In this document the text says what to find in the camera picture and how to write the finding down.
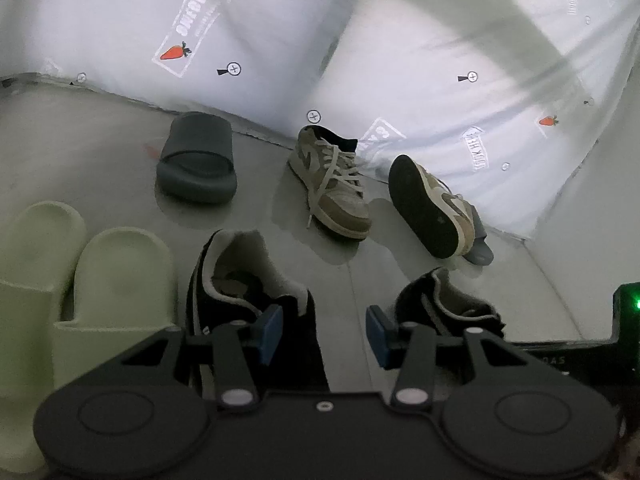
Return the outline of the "black fleece lined shoe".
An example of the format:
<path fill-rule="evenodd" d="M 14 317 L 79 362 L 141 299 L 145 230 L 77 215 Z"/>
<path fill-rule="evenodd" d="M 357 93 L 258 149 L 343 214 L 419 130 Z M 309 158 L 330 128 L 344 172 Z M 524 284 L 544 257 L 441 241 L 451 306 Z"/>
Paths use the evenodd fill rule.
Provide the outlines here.
<path fill-rule="evenodd" d="M 188 333 L 202 336 L 224 324 L 253 324 L 274 304 L 282 308 L 283 327 L 273 357 L 268 364 L 247 358 L 258 391 L 328 392 L 311 291 L 277 269 L 260 232 L 215 232 L 190 279 L 184 308 Z"/>

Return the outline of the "olive tan lace sneaker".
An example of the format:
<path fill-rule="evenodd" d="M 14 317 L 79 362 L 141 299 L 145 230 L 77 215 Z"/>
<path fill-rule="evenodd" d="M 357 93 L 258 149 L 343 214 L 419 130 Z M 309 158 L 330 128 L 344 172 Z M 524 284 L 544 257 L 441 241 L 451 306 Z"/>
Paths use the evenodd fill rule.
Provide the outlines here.
<path fill-rule="evenodd" d="M 357 139 L 346 139 L 320 125 L 299 130 L 288 166 L 307 193 L 307 226 L 316 220 L 337 236 L 365 240 L 372 226 L 356 164 Z"/>

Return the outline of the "dark grey slide sandal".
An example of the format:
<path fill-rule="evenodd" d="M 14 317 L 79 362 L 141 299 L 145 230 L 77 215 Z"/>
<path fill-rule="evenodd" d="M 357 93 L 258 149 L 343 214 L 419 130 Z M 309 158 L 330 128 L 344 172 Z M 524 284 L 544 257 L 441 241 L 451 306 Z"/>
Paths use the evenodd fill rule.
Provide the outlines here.
<path fill-rule="evenodd" d="M 238 188 L 230 122 L 200 112 L 176 117 L 160 152 L 156 180 L 165 194 L 179 200 L 229 203 Z"/>

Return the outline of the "light green slide sandal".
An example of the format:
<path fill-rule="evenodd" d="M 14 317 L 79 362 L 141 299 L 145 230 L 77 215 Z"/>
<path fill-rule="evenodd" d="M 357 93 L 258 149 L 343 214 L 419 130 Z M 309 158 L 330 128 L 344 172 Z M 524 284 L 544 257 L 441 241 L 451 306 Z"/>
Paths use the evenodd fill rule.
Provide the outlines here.
<path fill-rule="evenodd" d="M 1 468 L 40 469 L 35 412 L 53 389 L 51 325 L 62 310 L 87 228 L 80 213 L 40 202 L 1 229 Z"/>

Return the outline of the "white printed curtain cloth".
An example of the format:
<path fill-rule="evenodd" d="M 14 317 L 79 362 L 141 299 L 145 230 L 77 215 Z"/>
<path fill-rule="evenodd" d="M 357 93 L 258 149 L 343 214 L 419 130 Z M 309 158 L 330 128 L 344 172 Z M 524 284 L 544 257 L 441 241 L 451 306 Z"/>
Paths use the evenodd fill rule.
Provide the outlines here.
<path fill-rule="evenodd" d="M 1 0 L 3 73 L 405 153 L 529 238 L 611 119 L 639 0 Z"/>

